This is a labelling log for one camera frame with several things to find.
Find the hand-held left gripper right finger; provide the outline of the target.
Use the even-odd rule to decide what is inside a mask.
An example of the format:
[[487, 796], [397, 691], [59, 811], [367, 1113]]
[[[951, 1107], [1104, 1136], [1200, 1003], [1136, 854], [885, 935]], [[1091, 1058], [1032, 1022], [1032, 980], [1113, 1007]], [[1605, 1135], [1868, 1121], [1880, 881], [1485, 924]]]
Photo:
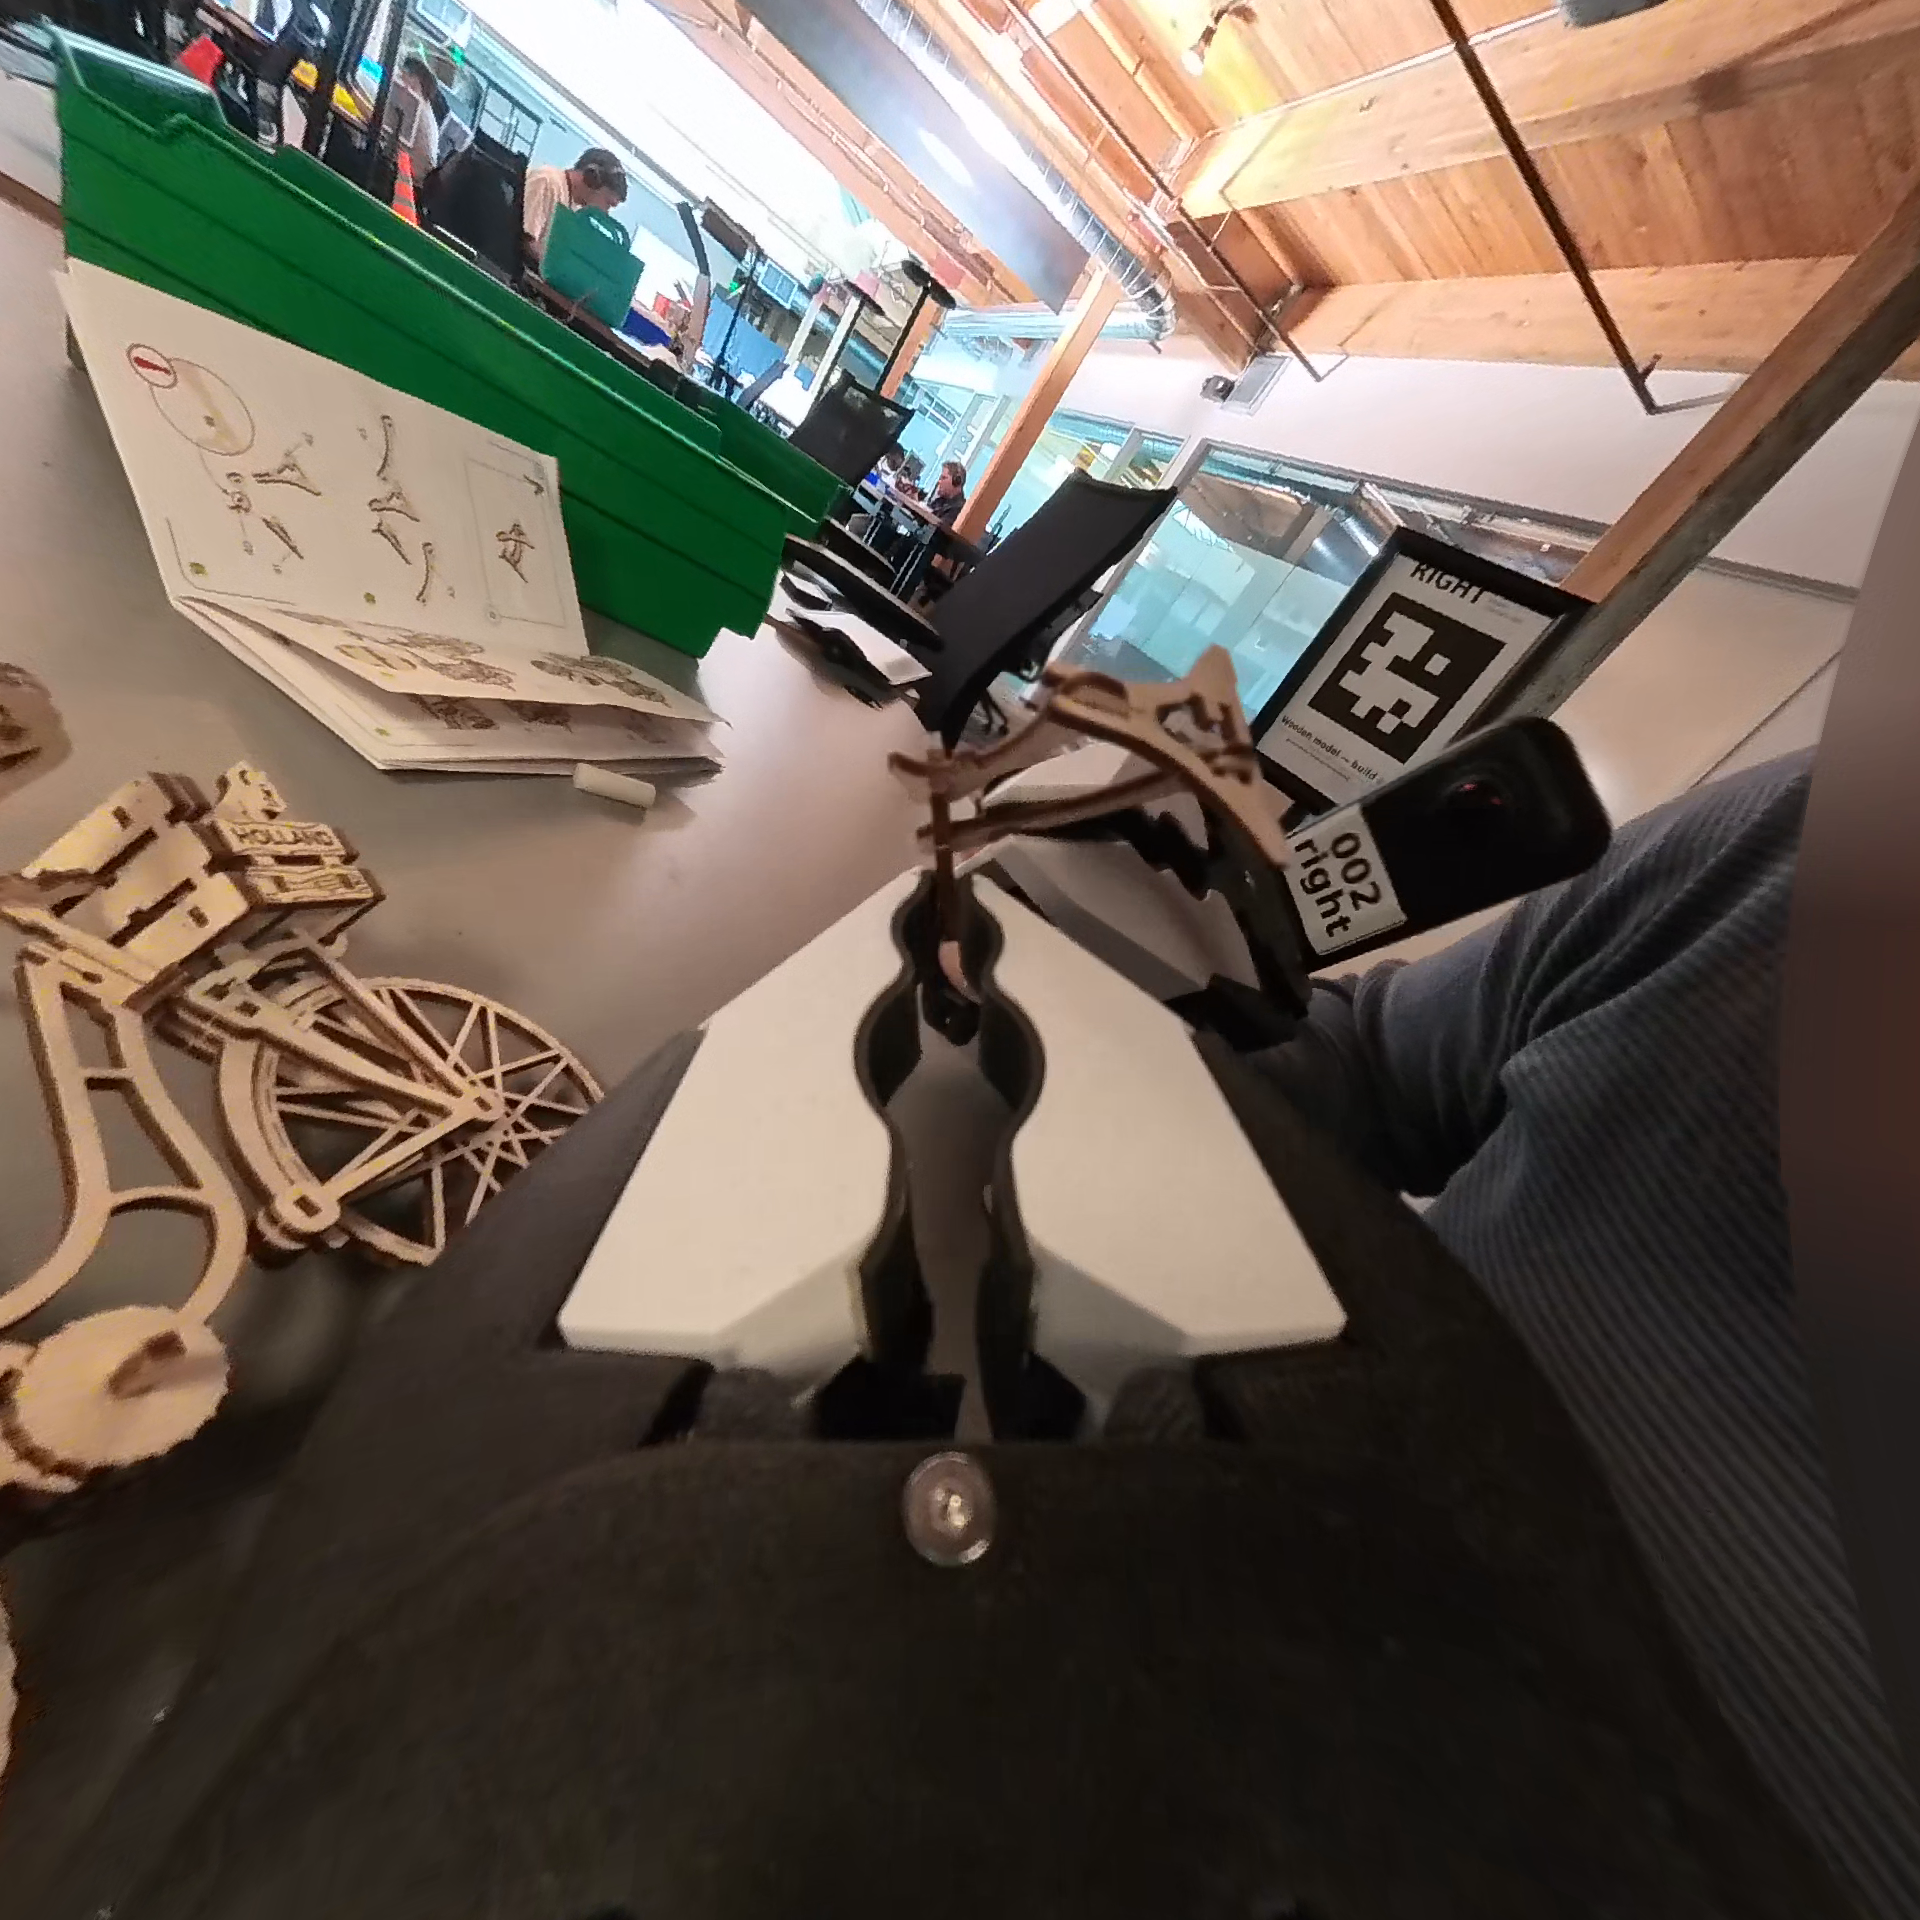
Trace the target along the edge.
[[1040, 1046], [1013, 1136], [1034, 1351], [1063, 1377], [1335, 1340], [1347, 1315], [1189, 1026], [1008, 897], [992, 986]]

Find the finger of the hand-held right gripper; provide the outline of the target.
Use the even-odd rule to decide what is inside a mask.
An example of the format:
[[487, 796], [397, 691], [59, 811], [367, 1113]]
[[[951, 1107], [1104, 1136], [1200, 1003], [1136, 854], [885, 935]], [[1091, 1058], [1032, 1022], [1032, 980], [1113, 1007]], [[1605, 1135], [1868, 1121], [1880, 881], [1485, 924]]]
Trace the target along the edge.
[[1305, 938], [1285, 871], [1197, 809], [1116, 809], [1004, 834], [967, 858], [1196, 1033], [1273, 1050], [1309, 1012]]

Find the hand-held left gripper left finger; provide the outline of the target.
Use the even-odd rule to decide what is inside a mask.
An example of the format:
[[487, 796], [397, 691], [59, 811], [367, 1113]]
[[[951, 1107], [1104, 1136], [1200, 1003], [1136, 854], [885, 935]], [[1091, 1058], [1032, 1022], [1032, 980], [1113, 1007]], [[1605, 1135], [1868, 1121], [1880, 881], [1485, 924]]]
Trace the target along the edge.
[[880, 1337], [861, 1264], [895, 1146], [857, 1041], [903, 977], [906, 871], [701, 1026], [561, 1311], [577, 1353], [844, 1370]]

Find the small thin wooden part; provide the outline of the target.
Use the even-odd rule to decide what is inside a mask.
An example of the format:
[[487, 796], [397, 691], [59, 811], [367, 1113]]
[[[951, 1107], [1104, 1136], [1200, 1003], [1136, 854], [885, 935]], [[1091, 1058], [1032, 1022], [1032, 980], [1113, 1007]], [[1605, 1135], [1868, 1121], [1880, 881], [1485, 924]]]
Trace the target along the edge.
[[929, 804], [930, 910], [925, 951], [920, 960], [920, 1008], [930, 1032], [954, 1048], [976, 1035], [979, 1001], [969, 984], [964, 935], [969, 910], [954, 863], [954, 825], [947, 802]]

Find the wooden triangular frame part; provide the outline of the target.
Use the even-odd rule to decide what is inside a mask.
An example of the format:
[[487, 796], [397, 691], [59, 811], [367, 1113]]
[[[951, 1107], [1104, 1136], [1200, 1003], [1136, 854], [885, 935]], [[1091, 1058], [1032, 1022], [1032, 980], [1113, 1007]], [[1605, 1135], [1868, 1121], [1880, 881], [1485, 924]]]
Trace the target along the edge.
[[[1016, 777], [1066, 762], [1075, 742], [1116, 747], [1144, 771], [1097, 786], [1051, 786], [1037, 798], [1013, 794]], [[1178, 681], [1127, 681], [1051, 664], [1040, 673], [1029, 720], [987, 747], [935, 743], [887, 762], [901, 790], [923, 804], [920, 839], [938, 858], [1060, 834], [1186, 794], [1212, 825], [1272, 870], [1289, 864], [1280, 808], [1265, 785], [1232, 658], [1221, 647], [1209, 647]]]

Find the person's right forearm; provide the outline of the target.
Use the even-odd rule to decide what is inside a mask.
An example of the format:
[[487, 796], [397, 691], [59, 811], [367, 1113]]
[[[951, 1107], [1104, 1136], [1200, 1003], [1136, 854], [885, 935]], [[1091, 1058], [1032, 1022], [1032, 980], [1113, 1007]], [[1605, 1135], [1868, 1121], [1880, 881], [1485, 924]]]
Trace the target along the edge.
[[1812, 753], [1313, 993], [1288, 1070], [1543, 1366], [1761, 1774], [1856, 1863], [1855, 1595], [1792, 1307], [1779, 1010]]

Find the wooden bicycle model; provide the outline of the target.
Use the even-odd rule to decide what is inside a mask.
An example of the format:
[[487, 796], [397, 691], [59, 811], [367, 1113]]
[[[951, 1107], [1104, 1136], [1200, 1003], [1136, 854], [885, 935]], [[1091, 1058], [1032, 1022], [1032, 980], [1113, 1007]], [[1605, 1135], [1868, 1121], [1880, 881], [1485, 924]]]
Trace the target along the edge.
[[63, 1182], [4, 1282], [4, 1507], [199, 1435], [251, 1263], [427, 1267], [603, 1097], [500, 999], [367, 977], [384, 892], [258, 769], [141, 775], [4, 876], [13, 987]]

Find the round wooden model part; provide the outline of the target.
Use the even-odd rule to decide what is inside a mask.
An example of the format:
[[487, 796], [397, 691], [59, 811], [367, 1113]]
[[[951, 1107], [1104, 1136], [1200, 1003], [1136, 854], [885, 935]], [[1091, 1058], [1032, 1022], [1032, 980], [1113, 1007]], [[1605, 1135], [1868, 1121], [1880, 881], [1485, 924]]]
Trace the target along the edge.
[[48, 687], [20, 664], [2, 664], [2, 802], [48, 777], [74, 753]]

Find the black office chair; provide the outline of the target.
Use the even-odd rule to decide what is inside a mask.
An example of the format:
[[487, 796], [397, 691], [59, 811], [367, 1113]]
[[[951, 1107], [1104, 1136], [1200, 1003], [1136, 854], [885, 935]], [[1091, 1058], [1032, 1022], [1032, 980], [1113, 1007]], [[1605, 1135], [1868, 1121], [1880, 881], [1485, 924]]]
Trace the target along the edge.
[[1129, 560], [1178, 500], [1176, 487], [1123, 487], [1082, 472], [986, 554], [932, 607], [939, 647], [920, 683], [925, 735], [955, 750], [1000, 674], [1034, 664], [1060, 624]]

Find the assembly instruction booklet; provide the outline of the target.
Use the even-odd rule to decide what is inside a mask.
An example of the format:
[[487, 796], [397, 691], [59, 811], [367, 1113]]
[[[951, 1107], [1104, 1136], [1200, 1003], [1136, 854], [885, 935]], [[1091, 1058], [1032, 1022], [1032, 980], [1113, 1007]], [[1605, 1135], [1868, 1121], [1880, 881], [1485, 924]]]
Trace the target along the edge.
[[58, 283], [169, 603], [359, 759], [717, 772], [715, 713], [589, 649], [556, 460], [144, 281]]

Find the green plastic crate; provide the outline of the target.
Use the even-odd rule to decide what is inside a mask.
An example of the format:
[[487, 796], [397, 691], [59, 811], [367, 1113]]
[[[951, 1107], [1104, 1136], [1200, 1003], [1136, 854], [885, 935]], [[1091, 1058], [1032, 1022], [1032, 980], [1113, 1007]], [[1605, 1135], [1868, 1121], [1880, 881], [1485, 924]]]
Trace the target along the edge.
[[634, 310], [641, 258], [627, 227], [603, 208], [557, 207], [541, 248], [539, 281], [577, 316], [621, 330]]

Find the green stacked plastic bins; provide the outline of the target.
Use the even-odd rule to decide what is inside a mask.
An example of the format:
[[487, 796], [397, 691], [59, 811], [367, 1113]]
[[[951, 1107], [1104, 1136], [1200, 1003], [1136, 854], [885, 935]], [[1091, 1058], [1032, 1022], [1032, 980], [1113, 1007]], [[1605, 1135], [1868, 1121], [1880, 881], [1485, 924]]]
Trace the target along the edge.
[[427, 401], [561, 467], [587, 610], [685, 657], [757, 633], [842, 484], [732, 403], [667, 392], [210, 87], [55, 33], [72, 257]]

